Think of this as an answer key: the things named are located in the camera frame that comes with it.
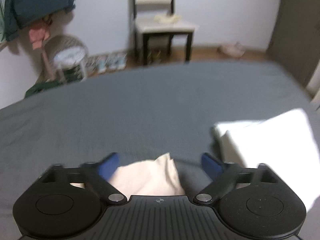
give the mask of brown floor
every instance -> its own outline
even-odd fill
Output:
[[[201,61],[201,60],[221,60],[228,59],[230,57],[218,52],[217,47],[210,48],[193,48],[191,61]],[[262,51],[247,50],[245,54],[241,57],[242,60],[251,61],[266,61],[269,60],[268,56]],[[183,48],[173,48],[170,57],[166,56],[166,52],[162,52],[161,64],[173,63],[173,62],[184,62],[185,61],[185,51]],[[137,62],[133,55],[128,54],[126,69],[134,69],[142,66],[142,62]]]

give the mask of beige cloth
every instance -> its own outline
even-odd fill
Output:
[[[184,195],[178,172],[170,153],[156,160],[146,160],[117,168],[109,183],[128,199],[131,195]]]

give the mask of gray bed sheet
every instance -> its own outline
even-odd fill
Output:
[[[170,152],[182,186],[194,194],[210,183],[199,163],[202,152],[213,151],[215,122],[267,119],[297,107],[319,144],[320,118],[280,66],[215,61],[107,74],[2,109],[0,239],[20,237],[12,206],[53,163],[77,167],[120,152],[121,164],[129,164]],[[317,200],[301,237],[319,240],[319,222]]]

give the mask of dark green garment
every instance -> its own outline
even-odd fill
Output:
[[[4,24],[7,41],[18,36],[18,29],[29,26],[53,12],[65,9],[70,12],[75,0],[5,0]]]

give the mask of bed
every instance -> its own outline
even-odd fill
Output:
[[[18,239],[15,200],[53,163],[76,167],[110,152],[121,164],[170,152],[188,194],[210,183],[200,154],[216,154],[217,121],[267,119],[293,108],[309,116],[320,144],[320,116],[272,62],[215,61],[107,74],[49,90],[0,111],[1,239]],[[320,199],[300,232],[320,238]]]

